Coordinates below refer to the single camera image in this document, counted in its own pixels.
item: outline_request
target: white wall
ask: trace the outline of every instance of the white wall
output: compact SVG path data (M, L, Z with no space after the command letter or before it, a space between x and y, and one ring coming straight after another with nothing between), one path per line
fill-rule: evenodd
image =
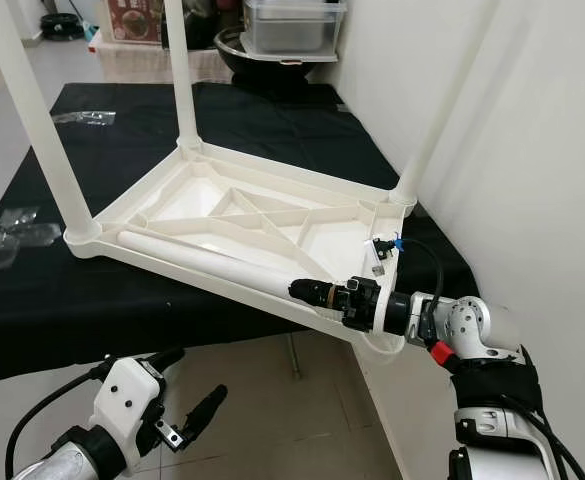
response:
M397 171L487 2L349 0L327 78ZM483 297L507 307L585 468L585 0L501 2L420 189ZM427 354L363 362L406 479L446 478L454 395Z
M47 10L40 0L7 0L12 18L22 40L37 38L41 33L41 17Z

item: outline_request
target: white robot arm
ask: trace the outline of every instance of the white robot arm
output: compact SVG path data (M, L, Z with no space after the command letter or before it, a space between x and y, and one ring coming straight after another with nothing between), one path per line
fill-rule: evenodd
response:
M16 442L13 434L6 455L6 478L112 480L121 473L134 475L141 457L161 442L173 452L185 449L210 423L227 388L217 386L188 414L182 429L170 426L163 419L166 382L161 372L181 357L183 350L175 349L143 360L106 359L86 375L103 380L94 400L90 430L70 428L52 445L50 455L15 477L10 471Z
M379 258L401 246L399 240L375 240L374 245ZM297 279L289 294L309 305L340 311L344 328L368 332L381 323L383 331L426 348L451 373L458 406L456 437L463 446L450 453L450 480L566 480L563 460L579 480L585 480L550 428L536 369L502 309L488 308L477 297L440 297L440 265L438 270L434 295L393 292L379 302L380 286L363 277L344 284ZM162 418L166 385L160 372L182 355L177 350L142 361L106 360L92 369L88 378L102 379L103 387L95 399L91 430L73 427L55 443L49 458L14 478L111 480L121 472L132 475L140 458L160 441L173 451L185 448L208 425L227 389L217 387L188 415L182 430L168 426ZM6 455L8 480L15 442L13 434Z

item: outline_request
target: cardboard box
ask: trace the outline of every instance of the cardboard box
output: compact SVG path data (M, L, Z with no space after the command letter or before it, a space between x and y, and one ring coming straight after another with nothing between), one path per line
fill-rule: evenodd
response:
M112 39L126 43L161 43L163 0L107 0Z

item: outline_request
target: table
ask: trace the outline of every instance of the table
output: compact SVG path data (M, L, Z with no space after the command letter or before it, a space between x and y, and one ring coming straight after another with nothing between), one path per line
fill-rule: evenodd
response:
M397 175L360 122L327 85L276 91L193 86L197 125L209 143L380 188ZM68 84L52 112L116 111L111 126L57 125L92 214L175 147L171 85ZM30 150L0 201L38 206L37 222L60 214ZM429 217L407 219L404 236L441 256L448 296L475 295L463 258ZM397 290L431 291L435 276L419 251L400 263ZM80 260L61 239L21 249L0 271L0 379L170 346L239 341L302 327L251 307L108 258Z

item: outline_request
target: black cable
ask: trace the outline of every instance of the black cable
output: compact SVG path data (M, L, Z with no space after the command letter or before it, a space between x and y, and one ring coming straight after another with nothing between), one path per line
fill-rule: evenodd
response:
M69 0L69 1L70 1L70 5L72 5L72 8L73 8L73 9L74 9L74 11L76 12L76 16L77 16L77 17L79 17L79 20L83 21L83 15L81 15L81 14L79 13L79 9L78 9L78 8L76 8L76 5L74 5L74 2L73 2L72 0Z
M507 406L512 408L518 414L525 417L525 419L527 421L529 421L532 425L534 425L534 427L539 432L541 432L545 436L545 438L548 439L548 442L550 442L550 445L553 445L556 448L556 450L559 452L560 456L565 458L565 461L568 462L568 465L570 465L570 468L572 469L572 471L574 472L574 474L576 475L576 477L579 480L585 480L585 472L583 471L583 469L579 465L579 462L576 461L576 459L574 458L572 453L570 453L570 451L567 449L567 447L565 445L563 445L563 442L561 442L561 440L559 440L559 438L552 432L552 429L549 428L548 425L546 425L541 420L536 418L534 416L534 414L532 414L532 412L530 412L527 408L525 408L525 406L523 406L521 403L519 403L514 398L512 398L508 395L505 395L505 394L501 394L500 397Z
M550 421L548 420L548 417L545 415L543 409L539 410L539 416L545 422L545 426L548 427L548 430L552 432ZM556 469L559 471L559 479L568 480L568 472L565 470L565 465L563 464L563 457L561 456L561 452L553 442L550 442L550 449L552 450L552 456L554 457L554 462L556 463Z
M41 400L39 403L37 403L34 407L32 407L32 409L28 413L26 413L25 416L21 420L19 420L19 423L16 424L16 427L14 427L14 430L12 431L12 434L10 435L10 439L8 440L8 445L5 449L5 479L6 480L10 480L12 477L14 477L14 449L16 448L16 441L18 440L19 435L21 434L21 432L23 431L25 426L28 424L28 422L30 420L32 420L32 418L34 418L34 416L37 413L39 413L41 410L43 410L45 407L47 407L49 404L51 404L57 398L61 397L62 395L65 395L70 390L78 387L82 383L84 383L88 380L91 380L93 378L96 378L96 377L94 377L93 370L94 369L90 370L87 373L84 373L80 377L75 378L71 382L63 385L58 390L52 392L50 395L48 395L43 400Z
M523 358L525 359L525 364L534 366L534 362L532 361L532 357L528 352L527 348L524 345L521 345L521 353L523 354ZM545 425L548 427L550 432L552 432L552 427L550 426L550 421L548 417L545 415L545 411L543 409L543 399L540 399L540 405L537 407L537 412L539 416L545 422ZM559 471L559 479L560 480L568 480L568 472L565 471L565 465L563 464L563 457L561 457L561 453L557 449L554 443L550 442L550 448L552 449L552 456L554 457L554 461L556 462L556 468Z
M439 303L439 298L441 298L441 294L443 293L443 264L434 250L432 250L432 248L430 248L422 241L416 240L414 238L402 238L401 242L407 245L416 245L417 247L421 248L421 250L423 250L428 255L428 257L430 257L432 263L434 264L434 268L436 269L436 287L434 289L434 296L432 297L432 300L430 300L428 309L425 312L428 320L429 335L433 335L434 337L425 338L424 341L427 347L431 347L437 340L436 326L434 324L434 310L436 309L436 305Z

